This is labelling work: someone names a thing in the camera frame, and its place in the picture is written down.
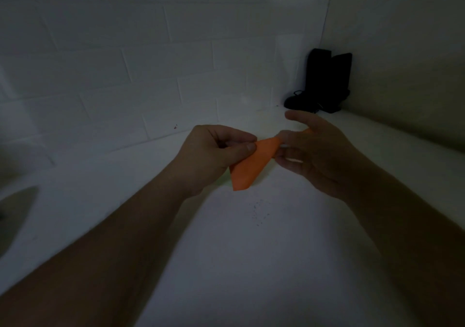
orange object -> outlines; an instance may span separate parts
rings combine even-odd
[[[306,129],[303,132],[310,133],[311,130]],[[257,145],[257,150],[250,157],[229,167],[233,191],[246,190],[252,185],[263,168],[274,157],[274,154],[281,145],[281,140],[273,137],[257,141],[255,144]]]

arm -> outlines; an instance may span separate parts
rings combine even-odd
[[[196,126],[157,177],[0,297],[0,325],[124,326],[182,202],[251,155],[255,140],[225,126]]]
[[[360,153],[335,126],[306,112],[286,117],[313,134],[282,131],[276,162],[346,202],[430,326],[458,326],[465,306],[465,232]]]

forearm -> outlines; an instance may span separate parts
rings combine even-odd
[[[381,170],[348,204],[423,320],[459,325],[465,304],[463,230]]]
[[[186,194],[162,172],[101,224],[0,297],[0,325],[110,326]]]

pair of black boots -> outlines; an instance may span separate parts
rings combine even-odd
[[[316,113],[338,112],[339,104],[350,94],[349,76],[352,54],[331,57],[329,50],[313,49],[307,58],[305,90],[294,92],[284,102],[288,109]]]

plain wall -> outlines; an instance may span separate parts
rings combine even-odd
[[[328,0],[1,0],[0,174],[216,124],[302,86]]]
[[[343,106],[465,150],[465,0],[330,0],[322,48],[352,52]]]

